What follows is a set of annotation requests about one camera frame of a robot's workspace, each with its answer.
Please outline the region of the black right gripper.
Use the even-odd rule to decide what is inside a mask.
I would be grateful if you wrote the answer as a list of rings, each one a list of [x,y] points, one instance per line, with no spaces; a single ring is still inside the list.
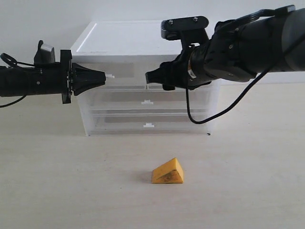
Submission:
[[[214,77],[203,68],[203,63],[208,45],[191,45],[188,50],[183,50],[173,61],[162,62],[158,69],[145,73],[146,83],[162,85],[163,90],[173,91],[175,87],[187,88],[211,82]]]

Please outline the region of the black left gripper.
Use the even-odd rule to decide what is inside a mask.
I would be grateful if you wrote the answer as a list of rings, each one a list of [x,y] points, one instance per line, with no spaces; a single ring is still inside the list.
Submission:
[[[60,51],[60,61],[49,64],[35,64],[39,70],[36,78],[36,94],[61,94],[63,104],[71,103],[71,70],[73,77],[78,80],[74,83],[74,96],[105,85],[105,73],[71,63],[71,50]]]

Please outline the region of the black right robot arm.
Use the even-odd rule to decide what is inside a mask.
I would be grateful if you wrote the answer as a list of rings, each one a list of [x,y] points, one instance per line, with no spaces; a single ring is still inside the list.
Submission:
[[[262,9],[238,19],[220,21],[211,37],[204,16],[164,20],[161,37],[180,41],[182,50],[172,61],[147,72],[147,83],[164,90],[194,90],[224,79],[248,82],[265,69],[272,73],[305,69],[305,44],[288,48],[305,34],[305,11],[294,5]]]

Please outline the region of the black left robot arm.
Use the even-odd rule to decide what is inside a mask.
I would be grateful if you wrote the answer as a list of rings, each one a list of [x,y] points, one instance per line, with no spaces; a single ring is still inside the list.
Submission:
[[[106,74],[72,62],[71,50],[61,50],[60,61],[27,64],[6,53],[0,58],[8,65],[0,68],[1,97],[60,94],[63,104],[71,103],[71,95],[105,85]]]

